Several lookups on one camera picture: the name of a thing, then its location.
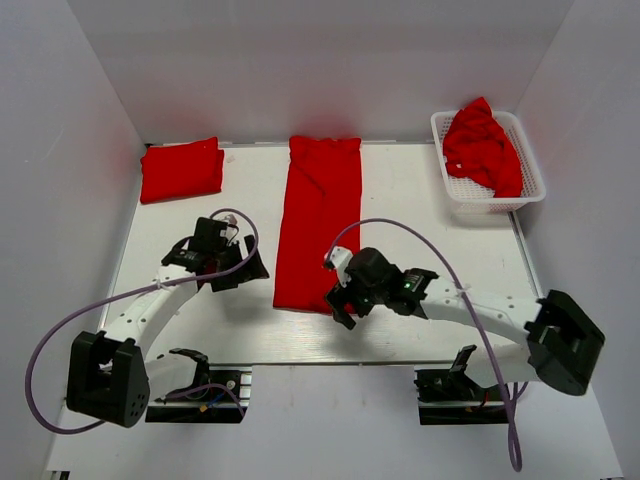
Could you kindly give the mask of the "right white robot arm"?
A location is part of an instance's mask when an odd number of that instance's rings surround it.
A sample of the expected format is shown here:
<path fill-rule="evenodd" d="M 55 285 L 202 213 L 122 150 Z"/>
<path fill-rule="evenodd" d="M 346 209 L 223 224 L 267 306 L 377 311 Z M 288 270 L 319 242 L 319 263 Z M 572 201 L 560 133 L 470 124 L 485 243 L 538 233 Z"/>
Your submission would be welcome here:
<path fill-rule="evenodd" d="M 402 271 L 370 247 L 357 253 L 336 247 L 325 267 L 337 276 L 326 302 L 349 330 L 383 305 L 400 316 L 454 322 L 507 339 L 502 346 L 461 349 L 439 389 L 452 387 L 466 399 L 500 383 L 531 381 L 582 396 L 605 343 L 604 333 L 562 291 L 539 299 L 467 293 L 433 271 Z"/>

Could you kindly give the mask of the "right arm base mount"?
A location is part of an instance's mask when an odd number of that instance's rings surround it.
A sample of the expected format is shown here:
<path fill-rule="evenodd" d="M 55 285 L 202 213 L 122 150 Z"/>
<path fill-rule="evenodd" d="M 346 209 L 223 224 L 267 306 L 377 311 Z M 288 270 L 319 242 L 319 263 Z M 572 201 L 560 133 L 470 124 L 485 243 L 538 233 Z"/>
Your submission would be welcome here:
<path fill-rule="evenodd" d="M 422 426 L 506 425 L 499 388 L 482 388 L 447 369 L 418 369 L 414 384 Z"/>

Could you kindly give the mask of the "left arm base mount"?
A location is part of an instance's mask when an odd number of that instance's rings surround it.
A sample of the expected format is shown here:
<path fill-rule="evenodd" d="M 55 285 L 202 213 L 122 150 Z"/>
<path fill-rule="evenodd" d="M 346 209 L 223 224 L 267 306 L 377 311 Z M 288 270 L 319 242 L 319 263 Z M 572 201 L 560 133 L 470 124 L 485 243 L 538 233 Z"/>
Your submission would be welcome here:
<path fill-rule="evenodd" d="M 179 398 L 155 400 L 146 410 L 148 424 L 240 424 L 247 413 L 252 385 L 251 367 L 211 366 L 193 387 L 200 390 Z"/>

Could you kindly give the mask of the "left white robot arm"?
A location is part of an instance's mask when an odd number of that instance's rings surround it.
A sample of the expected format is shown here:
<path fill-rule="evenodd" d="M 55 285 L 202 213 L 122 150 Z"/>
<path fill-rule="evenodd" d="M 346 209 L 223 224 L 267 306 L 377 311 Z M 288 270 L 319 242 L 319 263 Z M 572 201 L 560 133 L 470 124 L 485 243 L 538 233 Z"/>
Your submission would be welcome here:
<path fill-rule="evenodd" d="M 82 332 L 71 346 L 66 406 L 103 423 L 130 428 L 155 400 L 199 399 L 211 387 L 205 354 L 172 348 L 148 355 L 179 310 L 204 287 L 224 292 L 268 278 L 253 229 L 237 240 L 246 214 L 221 209 L 196 221 L 161 261 L 152 282 L 129 294 L 132 303 L 96 333 Z"/>

